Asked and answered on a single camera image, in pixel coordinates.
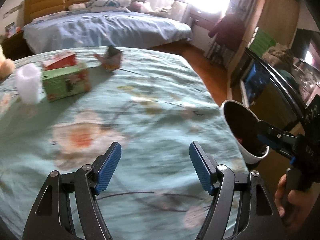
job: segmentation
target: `white plastic roll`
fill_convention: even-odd
[[[23,103],[37,104],[41,87],[40,69],[35,64],[20,67],[16,73],[16,87]]]

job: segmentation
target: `plush toy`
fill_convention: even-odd
[[[11,59],[6,59],[2,53],[2,47],[0,45],[0,80],[6,78],[15,69],[15,65]]]

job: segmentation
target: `floral tablecloth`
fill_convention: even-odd
[[[21,102],[11,75],[0,85],[0,215],[19,238],[52,170],[92,163],[113,141],[122,157],[98,203],[117,239],[195,239],[212,197],[201,187],[188,148],[199,141],[218,163],[246,172],[218,105],[185,59],[122,48],[122,69],[106,72],[93,57],[106,48],[77,48],[92,90],[35,106]],[[40,62],[57,51],[15,61]],[[235,223],[235,197],[227,234]],[[72,201],[72,211],[76,206]],[[80,222],[74,216],[78,236]]]

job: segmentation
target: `nightstand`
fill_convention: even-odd
[[[20,31],[10,38],[4,40],[1,43],[1,46],[3,49],[3,54],[12,60],[33,55],[27,45],[27,42],[23,38],[23,31]]]

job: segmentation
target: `mattress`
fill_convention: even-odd
[[[175,20],[130,12],[74,12],[23,27],[35,53],[91,46],[147,49],[191,38],[191,28]]]
[[[212,197],[189,158],[192,141],[218,163],[247,172],[219,106],[188,62],[177,55],[123,50],[122,69],[106,72],[93,57],[106,48],[77,48],[89,67],[92,90],[52,103],[24,105],[12,74],[0,85],[0,216],[21,239],[33,202],[48,174],[76,171],[113,141],[122,157],[98,204],[114,239],[195,239]],[[15,61],[35,63],[57,51]],[[226,231],[232,233],[239,195]],[[71,209],[79,237],[83,237]]]

